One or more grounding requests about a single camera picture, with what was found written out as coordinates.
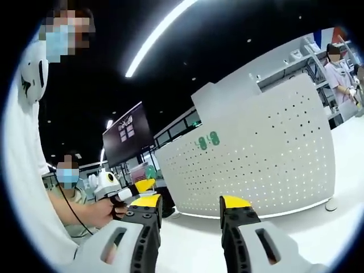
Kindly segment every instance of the white partition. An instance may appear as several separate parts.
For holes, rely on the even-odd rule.
[[[206,136],[216,132],[219,145]],[[207,149],[198,145],[207,139]],[[183,213],[220,216],[219,196],[249,200],[260,216],[291,213],[334,194],[330,127],[306,74],[242,102],[233,115],[157,150],[167,187]]]

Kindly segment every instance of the white sleeve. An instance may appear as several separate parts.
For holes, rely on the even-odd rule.
[[[36,152],[36,158],[37,158],[37,165],[40,175],[45,175],[49,173],[49,168],[47,165],[46,158],[43,154],[42,144],[40,142],[40,135],[39,135],[39,120],[38,120],[38,114],[39,114],[39,102],[36,102],[34,104],[34,129],[35,129],[35,152]]]
[[[339,82],[335,77],[335,70],[330,66],[325,66],[325,70],[326,79],[328,81],[328,84],[330,85],[330,88],[335,89],[339,85]]]

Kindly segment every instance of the man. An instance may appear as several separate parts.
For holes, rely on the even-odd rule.
[[[58,18],[65,16],[68,24],[77,21],[65,12]],[[36,38],[28,46],[10,87],[3,116],[3,164],[7,194],[20,228],[38,254],[57,267],[73,261],[78,248],[63,223],[78,225],[81,220],[87,226],[101,228],[111,221],[113,204],[108,199],[89,205],[67,203],[64,198],[47,193],[43,185],[41,174],[45,169],[40,165],[45,160],[39,141],[37,108],[48,76],[45,44],[48,47],[47,38]],[[124,213],[125,209],[116,212]]]
[[[77,157],[75,156],[74,152],[67,152],[67,155],[72,158],[72,162],[78,163]],[[74,187],[65,187],[64,183],[57,183],[49,191],[56,195],[58,198],[65,197],[69,202],[73,202],[76,204],[86,205],[92,203],[87,201],[86,192],[83,189],[79,188],[77,185],[74,185]],[[64,224],[64,227],[66,228],[68,234],[71,236],[72,240],[78,245],[83,243],[85,240],[90,238],[92,234],[98,231],[98,229],[92,226],[88,226],[86,229],[80,223],[78,225]]]

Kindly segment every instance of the person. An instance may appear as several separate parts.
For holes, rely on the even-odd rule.
[[[333,44],[328,44],[326,47],[326,57],[328,60],[328,63],[325,65],[326,79],[334,91],[337,105],[340,106],[347,100],[354,101],[354,81],[349,71],[339,63],[341,58],[340,49]]]
[[[75,156],[74,152],[70,151],[66,154],[72,158],[72,162],[78,163],[77,157]],[[67,198],[69,202],[84,205],[92,204],[92,202],[88,201],[86,192],[77,185],[75,185],[74,187],[66,188],[63,183],[57,183],[54,187],[49,189],[49,191],[54,193],[59,198]],[[64,224],[64,226],[68,234],[71,236],[72,240],[78,245],[83,243],[85,240],[90,238],[92,234],[95,234],[98,231],[98,229],[94,226],[88,226],[86,229],[80,223],[78,223],[78,225]]]
[[[63,18],[69,15],[72,16],[72,13],[60,13]],[[19,228],[36,252],[53,268],[57,268],[73,261],[78,248],[63,225],[79,224],[72,210],[85,225],[101,228],[112,220],[113,204],[108,199],[89,205],[67,203],[64,198],[47,192],[43,185],[41,174],[45,172],[45,160],[40,145],[37,104],[47,84],[46,55],[52,48],[49,42],[51,40],[47,41],[47,38],[35,38],[24,51],[15,71],[3,116],[2,164],[5,190]],[[122,217],[125,209],[116,212],[120,213],[118,217]]]

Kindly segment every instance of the black screen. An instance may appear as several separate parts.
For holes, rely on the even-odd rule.
[[[154,144],[143,105],[139,103],[123,115],[103,133],[102,139],[110,168]]]

